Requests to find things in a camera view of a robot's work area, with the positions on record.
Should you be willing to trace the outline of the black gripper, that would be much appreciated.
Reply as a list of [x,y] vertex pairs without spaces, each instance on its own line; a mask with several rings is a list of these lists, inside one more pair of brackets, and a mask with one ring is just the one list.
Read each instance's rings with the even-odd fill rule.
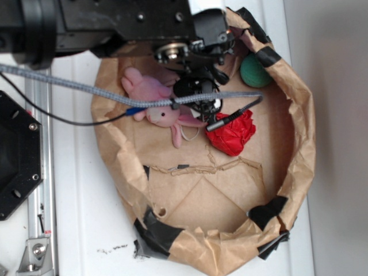
[[235,38],[221,9],[208,9],[193,16],[196,39],[171,43],[155,51],[155,59],[179,75],[173,91],[176,97],[219,92],[229,76],[216,68],[232,53]]

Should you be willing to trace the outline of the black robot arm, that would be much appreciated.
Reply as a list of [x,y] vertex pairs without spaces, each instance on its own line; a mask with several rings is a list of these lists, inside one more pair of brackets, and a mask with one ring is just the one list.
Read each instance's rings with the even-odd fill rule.
[[1,52],[46,69],[55,58],[151,56],[179,74],[177,97],[213,123],[219,100],[201,99],[228,82],[218,69],[233,46],[223,1],[2,1]]

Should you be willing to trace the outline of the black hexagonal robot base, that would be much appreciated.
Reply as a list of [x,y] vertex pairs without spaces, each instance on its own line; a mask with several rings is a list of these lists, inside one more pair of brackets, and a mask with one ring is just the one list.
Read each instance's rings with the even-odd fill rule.
[[42,181],[41,124],[1,91],[1,221]]

